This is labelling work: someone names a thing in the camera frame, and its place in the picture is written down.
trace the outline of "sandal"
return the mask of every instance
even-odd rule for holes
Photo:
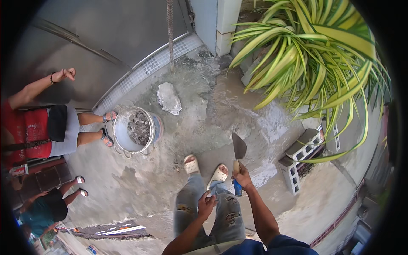
[[[85,178],[81,175],[78,175],[77,177],[75,177],[78,183],[85,183]]]
[[[220,170],[220,166],[224,166],[225,168],[227,168],[226,165],[224,165],[224,164],[219,164],[217,166],[213,176],[211,177],[210,182],[207,185],[207,190],[210,189],[210,184],[211,184],[212,181],[222,181],[222,182],[224,182],[227,179],[228,175],[226,175],[225,173],[223,173]]]
[[[80,188],[80,190],[81,190],[81,195],[82,195],[82,196],[84,196],[84,197],[89,196],[89,193],[88,193],[86,190],[81,189],[81,188]]]
[[[195,159],[193,161],[186,163],[187,159],[189,159],[190,157],[195,157]],[[200,168],[198,167],[197,157],[194,156],[193,154],[190,154],[187,157],[185,157],[183,160],[183,163],[184,163],[184,169],[186,170],[187,174],[191,174],[195,172],[198,172],[199,174],[201,174]]]
[[[108,146],[109,148],[112,147],[112,146],[113,146],[113,140],[112,140],[112,138],[110,138],[109,135],[107,134],[106,129],[102,128],[102,129],[100,129],[100,130],[102,130],[102,133],[103,133],[103,134],[102,134],[102,137],[101,137],[101,140],[104,141],[104,140],[105,140],[105,137],[106,137],[106,138],[108,139],[108,141],[105,142],[105,145]]]
[[[106,118],[106,114],[107,114],[108,112],[106,112],[103,116],[102,116],[102,118],[103,118],[103,123],[106,123],[106,122],[108,122],[108,121],[111,121],[111,120],[115,120],[116,119],[116,117],[118,116],[118,113],[117,112],[115,112],[115,111],[110,111],[110,113],[111,113],[111,116],[110,116],[110,118],[109,118],[109,120]]]

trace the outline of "teal shirt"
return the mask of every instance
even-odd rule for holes
[[[51,210],[42,197],[33,202],[30,210],[20,214],[20,220],[31,227],[35,237],[40,237],[46,228],[54,224]]]

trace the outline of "bag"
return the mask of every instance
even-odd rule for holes
[[[51,107],[48,113],[47,131],[52,141],[63,142],[65,131],[67,129],[67,110],[66,105],[57,104]]]
[[[65,140],[65,131],[67,129],[67,116],[68,116],[68,107],[62,104],[56,104],[54,106],[40,106],[34,109],[29,109],[29,111],[50,108],[48,113],[48,122],[47,122],[47,132],[50,139],[47,140],[37,140],[21,144],[11,144],[2,146],[2,151],[18,151],[21,149],[29,149],[45,143],[55,141],[63,142]]]

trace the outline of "trowel handle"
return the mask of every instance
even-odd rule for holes
[[[238,160],[234,161],[234,169],[233,169],[233,171],[236,172],[236,173],[240,173],[240,172],[241,172],[241,169],[239,168],[239,162],[238,162]],[[235,191],[235,196],[236,196],[236,197],[242,196],[242,186],[241,186],[241,184],[239,184],[239,183],[237,182],[237,180],[235,180],[235,179],[234,179],[234,191]]]

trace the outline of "blue handle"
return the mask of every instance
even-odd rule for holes
[[[236,197],[242,196],[242,186],[237,182],[237,180],[234,180],[234,191]]]

